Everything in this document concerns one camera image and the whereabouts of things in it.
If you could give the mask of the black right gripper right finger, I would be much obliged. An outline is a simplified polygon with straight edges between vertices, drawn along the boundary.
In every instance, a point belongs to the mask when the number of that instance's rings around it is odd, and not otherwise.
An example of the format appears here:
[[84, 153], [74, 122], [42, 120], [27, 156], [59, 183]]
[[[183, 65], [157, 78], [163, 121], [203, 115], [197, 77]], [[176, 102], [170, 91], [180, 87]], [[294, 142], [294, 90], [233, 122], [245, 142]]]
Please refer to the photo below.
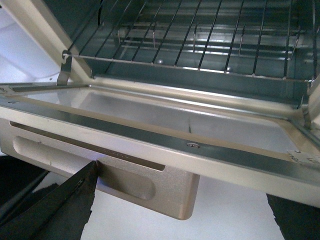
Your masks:
[[275, 222], [285, 240], [320, 238], [319, 208], [270, 194], [266, 196]]

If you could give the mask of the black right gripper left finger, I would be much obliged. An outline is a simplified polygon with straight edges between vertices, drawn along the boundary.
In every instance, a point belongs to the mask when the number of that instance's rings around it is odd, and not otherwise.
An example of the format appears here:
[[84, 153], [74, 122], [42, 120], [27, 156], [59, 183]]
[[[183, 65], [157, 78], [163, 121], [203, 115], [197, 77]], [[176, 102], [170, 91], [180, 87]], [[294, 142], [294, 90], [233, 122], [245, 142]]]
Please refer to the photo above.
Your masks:
[[89, 162], [60, 186], [0, 226], [2, 240], [79, 240], [91, 216], [98, 180]]

